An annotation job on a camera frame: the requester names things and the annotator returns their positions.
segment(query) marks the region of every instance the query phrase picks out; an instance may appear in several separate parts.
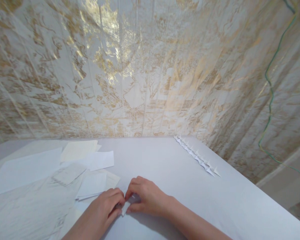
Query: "white table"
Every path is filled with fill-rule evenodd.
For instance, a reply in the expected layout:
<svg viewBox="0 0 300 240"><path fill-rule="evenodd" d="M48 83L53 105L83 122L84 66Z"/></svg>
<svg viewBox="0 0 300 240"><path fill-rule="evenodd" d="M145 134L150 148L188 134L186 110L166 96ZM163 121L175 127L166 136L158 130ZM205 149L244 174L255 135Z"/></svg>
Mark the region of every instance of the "white table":
<svg viewBox="0 0 300 240"><path fill-rule="evenodd" d="M205 172L172 137L99 139L99 151L114 151L108 171L129 180L138 175L209 221L233 239L300 239L300 221L194 137L187 137L221 178ZM10 141L2 149L17 149ZM119 217L103 239L183 239L167 221L143 214Z"/></svg>

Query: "paper strip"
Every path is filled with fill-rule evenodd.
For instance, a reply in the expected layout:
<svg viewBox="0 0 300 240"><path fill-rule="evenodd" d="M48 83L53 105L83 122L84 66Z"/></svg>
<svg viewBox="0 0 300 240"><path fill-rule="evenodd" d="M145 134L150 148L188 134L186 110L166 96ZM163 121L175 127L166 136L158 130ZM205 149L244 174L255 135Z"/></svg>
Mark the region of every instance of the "paper strip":
<svg viewBox="0 0 300 240"><path fill-rule="evenodd" d="M188 147L187 144L185 143L185 141L183 139L181 139L181 137L178 136L174 136L174 139L195 159L198 161L198 163L204 167L204 169L206 170L206 172L208 172L209 174L211 174L212 176L214 176L213 173L217 174L219 177L220 175L216 172L214 172L214 170L211 168L210 162L209 161L204 161L201 159L201 157L199 157L198 151L194 152L192 150L193 147Z"/></svg>

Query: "right hand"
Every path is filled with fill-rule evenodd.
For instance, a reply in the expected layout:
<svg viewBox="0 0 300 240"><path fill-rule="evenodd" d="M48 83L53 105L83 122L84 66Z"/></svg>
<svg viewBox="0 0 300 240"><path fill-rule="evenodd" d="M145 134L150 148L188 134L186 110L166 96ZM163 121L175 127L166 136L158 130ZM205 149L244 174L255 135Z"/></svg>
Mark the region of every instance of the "right hand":
<svg viewBox="0 0 300 240"><path fill-rule="evenodd" d="M131 179L125 200L127 201L134 193L141 197L141 203L131 204L127 213L143 212L163 217L172 198L161 191L153 182L140 176Z"/></svg>

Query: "white paper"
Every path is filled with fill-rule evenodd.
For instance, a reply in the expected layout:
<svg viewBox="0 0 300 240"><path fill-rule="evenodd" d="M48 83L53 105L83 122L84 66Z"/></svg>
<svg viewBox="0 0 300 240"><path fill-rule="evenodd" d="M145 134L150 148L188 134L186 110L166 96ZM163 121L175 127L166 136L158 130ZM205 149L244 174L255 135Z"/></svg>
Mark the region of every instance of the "white paper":
<svg viewBox="0 0 300 240"><path fill-rule="evenodd" d="M181 139L181 137L179 136L174 136L174 139L195 159L198 161L198 163L204 167L204 169L206 170L206 172L208 172L209 174L211 174L212 176L214 176L212 168L210 166L210 162L208 161L204 161L199 157L198 151L194 152L192 150L193 147L189 147L188 143L186 143L183 139Z"/></svg>
<svg viewBox="0 0 300 240"><path fill-rule="evenodd" d="M0 168L0 194L51 175L60 163L62 148L14 159Z"/></svg>
<svg viewBox="0 0 300 240"><path fill-rule="evenodd" d="M106 173L107 174L107 181L106 181L106 187L105 191L109 190L110 188L115 188L120 181L120 177L105 170L105 169L100 169L97 171L97 173Z"/></svg>
<svg viewBox="0 0 300 240"><path fill-rule="evenodd" d="M72 183L77 177L79 177L85 170L86 167L78 163L73 163L64 169L60 169L52 176L52 178L61 185L67 186Z"/></svg>
<svg viewBox="0 0 300 240"><path fill-rule="evenodd" d="M74 207L82 213L89 207L90 203L85 202L77 202L74 204Z"/></svg>
<svg viewBox="0 0 300 240"><path fill-rule="evenodd" d="M67 216L65 217L62 228L58 232L58 236L56 239L62 239L64 237L64 235L66 235L67 232L76 223L76 221L79 219L79 218L77 218L77 212L78 212L78 210L75 207L71 207L69 209L69 212L68 212Z"/></svg>
<svg viewBox="0 0 300 240"><path fill-rule="evenodd" d="M91 160L90 171L114 166L113 151L90 153L87 158Z"/></svg>
<svg viewBox="0 0 300 240"><path fill-rule="evenodd" d="M88 198L98 197L101 193L102 193L102 192L96 193L96 194L87 195L87 196L78 197L78 198L76 198L76 200L77 200L77 201L82 201L82 200L86 200L86 199L88 199Z"/></svg>
<svg viewBox="0 0 300 240"><path fill-rule="evenodd" d="M69 142L62 152L61 162L83 159L95 152L97 145L98 140Z"/></svg>
<svg viewBox="0 0 300 240"><path fill-rule="evenodd" d="M128 207L130 206L130 203L128 201L126 201L121 209L121 215L124 216L127 212Z"/></svg>
<svg viewBox="0 0 300 240"><path fill-rule="evenodd" d="M97 145L97 148L96 148L95 152L98 152L101 147L102 147L102 145Z"/></svg>
<svg viewBox="0 0 300 240"><path fill-rule="evenodd" d="M106 186L106 180L106 173L98 173L85 176L76 199L102 193Z"/></svg>
<svg viewBox="0 0 300 240"><path fill-rule="evenodd" d="M60 230L83 176L67 187L47 178L44 184L0 212L0 239L48 239Z"/></svg>

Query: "left hand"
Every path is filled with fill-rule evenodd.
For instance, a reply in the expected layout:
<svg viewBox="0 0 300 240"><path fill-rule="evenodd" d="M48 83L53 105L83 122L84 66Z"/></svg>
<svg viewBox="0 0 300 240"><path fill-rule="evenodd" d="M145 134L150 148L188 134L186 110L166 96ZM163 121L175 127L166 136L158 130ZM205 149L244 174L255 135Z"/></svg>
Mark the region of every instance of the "left hand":
<svg viewBox="0 0 300 240"><path fill-rule="evenodd" d="M84 211L62 240L87 239L98 240L110 224L121 214L121 209L114 209L116 204L124 205L124 194L119 188L103 192Z"/></svg>

